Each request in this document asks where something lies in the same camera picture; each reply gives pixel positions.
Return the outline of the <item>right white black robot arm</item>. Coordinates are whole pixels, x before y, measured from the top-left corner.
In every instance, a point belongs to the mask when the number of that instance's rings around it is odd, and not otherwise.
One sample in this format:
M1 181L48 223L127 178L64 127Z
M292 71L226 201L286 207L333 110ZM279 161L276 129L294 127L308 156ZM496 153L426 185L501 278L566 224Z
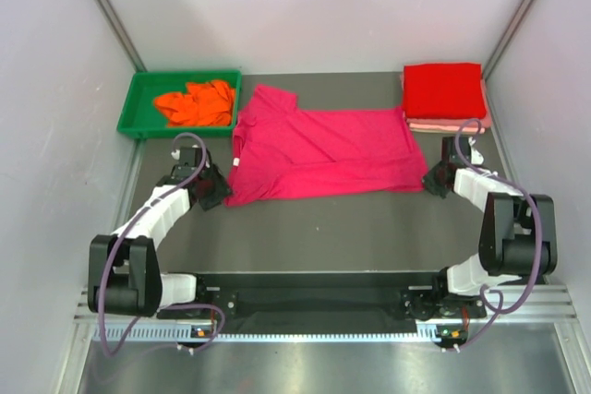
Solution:
M482 167L470 137L444 137L441 159L423 178L429 193L454 193L482 212L477 252L442 269L434 279L431 305L452 316L465 299L477 299L495 314L518 310L537 279L554 272L558 246L553 199L532 195Z

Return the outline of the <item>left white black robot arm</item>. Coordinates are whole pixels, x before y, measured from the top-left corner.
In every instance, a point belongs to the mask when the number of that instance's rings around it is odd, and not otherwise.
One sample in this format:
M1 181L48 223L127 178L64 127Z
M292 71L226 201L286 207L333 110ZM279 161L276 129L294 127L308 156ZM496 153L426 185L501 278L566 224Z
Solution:
M188 316L201 316L210 296L195 274L162 273L157 249L175 223L194 206L208 211L232 190L210 153L199 147L175 152L177 164L152 189L151 196L125 225L98 234L90 243L87 303L123 316L154 316L178 305Z

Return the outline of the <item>magenta pink t-shirt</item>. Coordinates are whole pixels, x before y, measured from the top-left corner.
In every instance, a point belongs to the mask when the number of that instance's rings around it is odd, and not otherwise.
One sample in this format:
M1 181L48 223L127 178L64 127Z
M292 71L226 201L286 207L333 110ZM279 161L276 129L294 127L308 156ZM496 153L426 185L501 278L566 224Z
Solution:
M296 94L258 85L232 135L228 207L374 191L420 192L425 157L399 107L303 110Z

